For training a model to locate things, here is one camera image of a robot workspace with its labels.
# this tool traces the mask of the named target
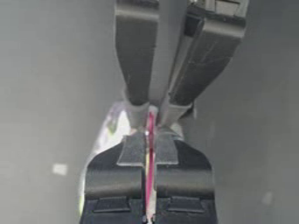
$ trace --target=gray wall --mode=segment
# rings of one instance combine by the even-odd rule
[[[250,2],[246,37],[186,137],[213,163],[220,223],[296,223],[299,2]],[[0,0],[4,223],[78,222],[80,169],[122,86],[112,22],[110,0]]]

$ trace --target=black plastic part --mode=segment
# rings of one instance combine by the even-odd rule
[[[216,224],[210,164],[204,155],[173,140],[178,164],[156,165],[154,224]]]
[[[238,4],[232,1],[213,2],[218,12],[216,6],[214,11],[204,10],[196,4],[188,8],[184,35],[192,38],[192,42],[169,93],[173,105],[193,102],[224,70],[244,36],[245,19],[218,14],[230,13],[225,9],[233,10],[233,7],[237,13]]]
[[[157,22],[157,0],[116,0],[116,55],[133,105],[148,102]]]
[[[128,136],[89,162],[80,224],[145,223],[144,140],[140,133]],[[126,157],[126,144],[132,142],[137,142],[130,148],[134,157]]]

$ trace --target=pink strip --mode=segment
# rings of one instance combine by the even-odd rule
[[[145,177],[145,209],[148,208],[150,194],[152,194],[152,185],[153,185],[153,171],[154,171],[154,115],[152,112],[148,114],[148,146],[149,146],[149,166],[148,173]]]

